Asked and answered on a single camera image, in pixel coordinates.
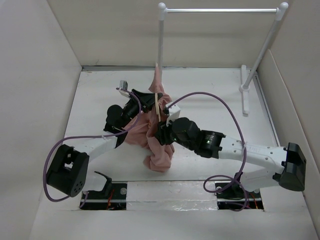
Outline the wooden clothes hanger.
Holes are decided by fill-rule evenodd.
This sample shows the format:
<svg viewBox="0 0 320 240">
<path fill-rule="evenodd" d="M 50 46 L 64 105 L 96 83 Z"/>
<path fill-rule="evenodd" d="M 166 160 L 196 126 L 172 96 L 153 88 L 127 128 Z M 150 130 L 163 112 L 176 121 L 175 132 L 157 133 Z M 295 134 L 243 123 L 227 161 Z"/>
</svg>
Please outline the wooden clothes hanger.
<svg viewBox="0 0 320 240">
<path fill-rule="evenodd" d="M 155 63 L 155 71 L 154 71 L 154 78 L 153 81 L 155 82 L 156 86 L 159 87 L 162 84 L 162 76 L 161 71 L 159 70 L 158 63 Z M 160 106 L 159 106 L 159 100 L 158 100 L 158 94 L 155 94 L 155 111 L 156 115 L 158 117 L 158 122 L 161 122 L 161 113 L 160 113 Z"/>
</svg>

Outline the pink t-shirt with pixel print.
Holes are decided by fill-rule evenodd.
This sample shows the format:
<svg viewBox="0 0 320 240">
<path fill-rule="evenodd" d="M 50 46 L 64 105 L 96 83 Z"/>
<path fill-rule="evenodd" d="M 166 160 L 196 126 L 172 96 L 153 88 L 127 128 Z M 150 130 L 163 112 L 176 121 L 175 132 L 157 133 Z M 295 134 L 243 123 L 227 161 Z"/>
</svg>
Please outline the pink t-shirt with pixel print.
<svg viewBox="0 0 320 240">
<path fill-rule="evenodd" d="M 167 116 L 163 113 L 163 109 L 166 104 L 172 101 L 171 97 L 165 93 L 163 84 L 157 87 L 154 80 L 148 90 L 151 93 L 162 93 L 162 97 L 158 100 L 158 103 L 161 121 L 165 122 Z M 154 136 L 159 123 L 155 107 L 153 106 L 152 110 L 148 113 L 141 113 L 137 124 L 128 132 L 125 142 L 150 150 L 151 154 L 144 158 L 143 164 L 152 171 L 164 173 L 171 167 L 175 149 L 172 144 L 161 145 Z"/>
</svg>

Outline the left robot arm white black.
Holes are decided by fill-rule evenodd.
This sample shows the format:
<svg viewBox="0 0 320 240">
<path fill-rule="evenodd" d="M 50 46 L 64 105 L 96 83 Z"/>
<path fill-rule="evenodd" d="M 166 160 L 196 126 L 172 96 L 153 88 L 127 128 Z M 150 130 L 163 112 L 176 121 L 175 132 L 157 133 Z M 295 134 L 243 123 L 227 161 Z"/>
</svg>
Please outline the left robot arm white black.
<svg viewBox="0 0 320 240">
<path fill-rule="evenodd" d="M 107 151 L 118 148 L 128 132 L 134 128 L 143 113 L 148 113 L 154 106 L 158 106 L 162 93 L 145 93 L 135 89 L 128 91 L 119 89 L 120 93 L 128 97 L 124 107 L 111 105 L 106 111 L 104 134 L 84 135 L 85 141 L 77 146 L 69 146 L 59 140 L 50 150 L 42 173 L 43 190 L 51 202 L 52 198 L 48 186 L 65 194 L 66 198 L 73 198 L 84 188 L 90 161 L 103 155 Z"/>
</svg>

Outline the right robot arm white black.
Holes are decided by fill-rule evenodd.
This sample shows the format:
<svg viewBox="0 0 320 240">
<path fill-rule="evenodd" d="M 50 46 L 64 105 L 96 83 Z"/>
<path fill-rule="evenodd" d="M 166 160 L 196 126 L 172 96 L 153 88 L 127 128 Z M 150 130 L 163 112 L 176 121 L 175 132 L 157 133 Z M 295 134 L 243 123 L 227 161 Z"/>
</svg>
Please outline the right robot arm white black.
<svg viewBox="0 0 320 240">
<path fill-rule="evenodd" d="M 231 184 L 231 191 L 237 197 L 273 186 L 294 192 L 305 190 L 307 160 L 296 143 L 290 142 L 286 147 L 242 143 L 221 132 L 201 130 L 186 117 L 159 123 L 154 136 L 161 145 L 177 143 L 203 158 L 245 160 L 259 166 L 256 171 L 238 172 L 240 176 Z"/>
</svg>

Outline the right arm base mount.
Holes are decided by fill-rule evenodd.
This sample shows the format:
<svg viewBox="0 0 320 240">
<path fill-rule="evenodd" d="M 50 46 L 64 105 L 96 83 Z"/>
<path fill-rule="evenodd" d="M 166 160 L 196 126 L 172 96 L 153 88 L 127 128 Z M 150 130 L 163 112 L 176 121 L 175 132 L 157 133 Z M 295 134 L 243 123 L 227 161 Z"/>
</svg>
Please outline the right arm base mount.
<svg viewBox="0 0 320 240">
<path fill-rule="evenodd" d="M 233 183 L 226 190 L 216 193 L 217 209 L 239 211 L 246 202 L 244 210 L 264 210 L 260 191 L 245 193 L 237 183 Z"/>
</svg>

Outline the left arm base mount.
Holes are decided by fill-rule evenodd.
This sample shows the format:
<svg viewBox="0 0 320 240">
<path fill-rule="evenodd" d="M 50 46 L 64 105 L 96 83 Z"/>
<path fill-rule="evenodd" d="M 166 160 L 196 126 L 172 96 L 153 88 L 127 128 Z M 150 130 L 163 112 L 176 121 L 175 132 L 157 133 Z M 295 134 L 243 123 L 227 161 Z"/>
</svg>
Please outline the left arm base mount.
<svg viewBox="0 0 320 240">
<path fill-rule="evenodd" d="M 88 211 L 124 211 L 127 209 L 128 183 L 94 171 L 85 182 L 79 208 Z"/>
</svg>

